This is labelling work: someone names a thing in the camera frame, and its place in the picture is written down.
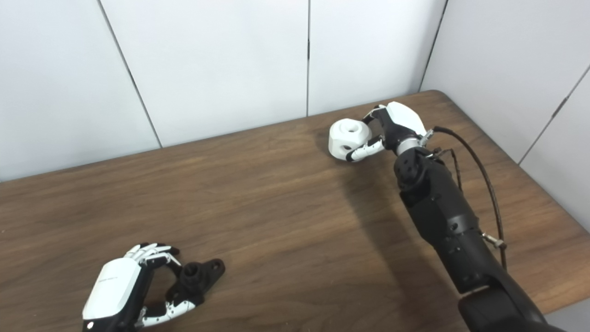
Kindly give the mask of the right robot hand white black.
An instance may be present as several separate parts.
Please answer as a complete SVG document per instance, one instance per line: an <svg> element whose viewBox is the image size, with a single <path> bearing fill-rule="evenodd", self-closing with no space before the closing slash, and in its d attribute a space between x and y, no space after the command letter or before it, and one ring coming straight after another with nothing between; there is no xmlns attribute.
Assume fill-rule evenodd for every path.
<svg viewBox="0 0 590 332"><path fill-rule="evenodd" d="M379 122L382 134L349 151L345 160L358 162L384 150L392 151L399 156L408 149L425 147L426 141L432 135L431 131L425 129L419 115L399 102L392 101L386 106L375 106L361 122L368 125L374 120Z"/></svg>

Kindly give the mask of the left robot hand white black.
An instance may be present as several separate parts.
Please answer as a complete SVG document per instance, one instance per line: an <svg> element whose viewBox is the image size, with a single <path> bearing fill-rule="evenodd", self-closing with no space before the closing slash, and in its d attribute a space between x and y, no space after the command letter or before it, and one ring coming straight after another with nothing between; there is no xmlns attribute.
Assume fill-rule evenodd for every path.
<svg viewBox="0 0 590 332"><path fill-rule="evenodd" d="M177 292L149 306L145 298L154 272L168 267L180 277L183 265L175 258L179 249L163 243L141 243L121 258L103 265L82 311L84 332L138 332L160 325L194 310L201 297Z"/></svg>

